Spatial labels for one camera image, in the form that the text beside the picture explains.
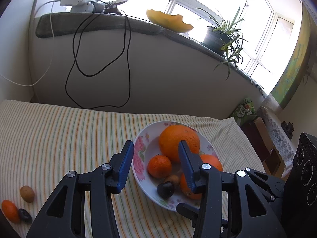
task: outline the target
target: white cable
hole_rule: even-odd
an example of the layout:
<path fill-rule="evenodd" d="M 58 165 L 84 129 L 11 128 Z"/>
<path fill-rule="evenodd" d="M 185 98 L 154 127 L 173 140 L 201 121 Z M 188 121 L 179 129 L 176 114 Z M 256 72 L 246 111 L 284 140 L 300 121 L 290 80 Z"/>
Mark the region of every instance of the white cable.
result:
<path fill-rule="evenodd" d="M 8 78 L 4 77 L 2 74 L 0 74 L 0 76 L 1 76 L 2 78 L 6 79 L 7 81 L 10 81 L 10 82 L 13 83 L 13 84 L 19 85 L 19 86 L 31 87 L 31 86 L 34 86 L 35 84 L 37 84 L 37 83 L 44 77 L 44 75 L 48 72 L 48 70 L 50 69 L 50 66 L 51 66 L 51 64 L 52 64 L 53 55 L 54 55 L 54 39 L 55 39 L 55 36 L 54 36 L 54 31 L 53 31 L 53 26 L 52 26 L 52 12 L 53 12 L 54 3 L 55 3 L 56 1 L 58 1 L 58 0 L 49 1 L 49 2 L 46 2 L 46 3 L 42 4 L 42 5 L 36 10 L 36 12 L 35 12 L 35 14 L 34 14 L 34 16 L 35 16 L 35 15 L 37 14 L 37 12 L 39 11 L 39 9 L 42 8 L 45 4 L 53 2 L 52 8 L 51 8 L 51 12 L 50 12 L 50 25 L 51 25 L 51 31 L 52 31 L 52 36 L 53 36 L 53 41 L 52 41 L 52 55 L 51 55 L 50 64 L 49 64 L 47 70 L 44 72 L 44 74 L 42 75 L 42 77 L 40 77 L 40 78 L 38 79 L 37 82 L 35 82 L 35 83 L 31 84 L 31 85 L 23 85 L 23 84 L 16 83 L 16 82 L 14 82 L 14 81 L 12 81 L 12 80 L 9 80 Z"/>

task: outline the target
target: plant pot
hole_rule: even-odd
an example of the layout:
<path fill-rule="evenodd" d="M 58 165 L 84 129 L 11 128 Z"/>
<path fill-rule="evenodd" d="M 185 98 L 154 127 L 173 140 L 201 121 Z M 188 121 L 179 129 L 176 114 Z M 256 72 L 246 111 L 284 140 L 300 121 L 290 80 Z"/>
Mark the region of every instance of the plant pot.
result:
<path fill-rule="evenodd" d="M 213 31 L 214 29 L 216 28 L 212 26 L 207 27 L 207 34 L 201 44 L 215 53 L 223 55 L 224 50 L 221 50 L 221 47 L 223 47 L 222 40 L 227 44 L 230 42 L 230 38 L 228 35 L 220 33 L 220 31 Z"/>

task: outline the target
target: metal pivot screw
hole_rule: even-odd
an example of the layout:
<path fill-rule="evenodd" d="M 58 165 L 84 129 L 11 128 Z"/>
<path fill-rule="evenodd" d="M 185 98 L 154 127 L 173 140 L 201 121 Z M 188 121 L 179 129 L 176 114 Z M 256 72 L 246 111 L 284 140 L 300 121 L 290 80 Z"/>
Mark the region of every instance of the metal pivot screw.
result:
<path fill-rule="evenodd" d="M 76 175 L 76 172 L 75 171 L 69 171 L 67 173 L 67 177 L 74 177 Z"/>
<path fill-rule="evenodd" d="M 211 168 L 210 164 L 202 164 L 201 167 L 205 170 L 208 170 Z"/>
<path fill-rule="evenodd" d="M 237 172 L 237 174 L 238 174 L 238 176 L 240 176 L 240 177 L 244 177 L 244 176 L 246 175 L 245 171 L 242 171 L 242 170 L 239 170 L 239 171 Z"/>
<path fill-rule="evenodd" d="M 108 170 L 108 169 L 111 168 L 111 165 L 109 165 L 109 164 L 103 164 L 103 165 L 101 166 L 101 168 L 102 168 L 102 170 Z"/>

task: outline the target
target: lace tablecloth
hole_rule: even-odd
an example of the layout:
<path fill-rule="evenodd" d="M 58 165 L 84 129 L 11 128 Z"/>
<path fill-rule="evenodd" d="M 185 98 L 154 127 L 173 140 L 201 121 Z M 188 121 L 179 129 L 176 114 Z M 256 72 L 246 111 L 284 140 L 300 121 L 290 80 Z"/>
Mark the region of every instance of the lace tablecloth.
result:
<path fill-rule="evenodd" d="M 269 132 L 270 138 L 284 161 L 285 167 L 282 174 L 283 178 L 292 170 L 296 147 L 282 129 L 281 121 L 278 119 L 278 117 L 265 107 L 261 107 L 260 111 L 262 113 L 261 116 L 264 119 L 264 123 Z"/>

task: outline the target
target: pink flower print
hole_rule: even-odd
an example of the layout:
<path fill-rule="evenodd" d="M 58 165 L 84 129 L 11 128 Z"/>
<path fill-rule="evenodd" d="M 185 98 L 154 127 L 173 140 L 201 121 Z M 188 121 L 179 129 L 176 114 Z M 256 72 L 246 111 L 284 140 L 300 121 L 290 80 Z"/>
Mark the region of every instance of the pink flower print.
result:
<path fill-rule="evenodd" d="M 144 151 L 145 150 L 145 145 L 143 143 L 142 137 L 139 136 L 137 138 L 137 141 L 134 144 L 134 153 L 139 152 L 139 151 Z"/>
<path fill-rule="evenodd" d="M 170 208 L 174 208 L 174 207 L 175 207 L 174 203 L 175 203 L 174 200 L 170 199 L 170 200 L 168 201 L 168 206 L 169 206 Z"/>
<path fill-rule="evenodd" d="M 148 133 L 145 134 L 146 141 L 149 142 L 150 135 Z"/>
<path fill-rule="evenodd" d="M 144 164 L 141 160 L 141 158 L 138 156 L 138 152 L 134 151 L 134 155 L 133 155 L 133 167 L 134 167 L 134 171 L 137 175 L 137 178 L 139 181 L 143 181 L 145 180 L 145 176 L 144 176 Z"/>

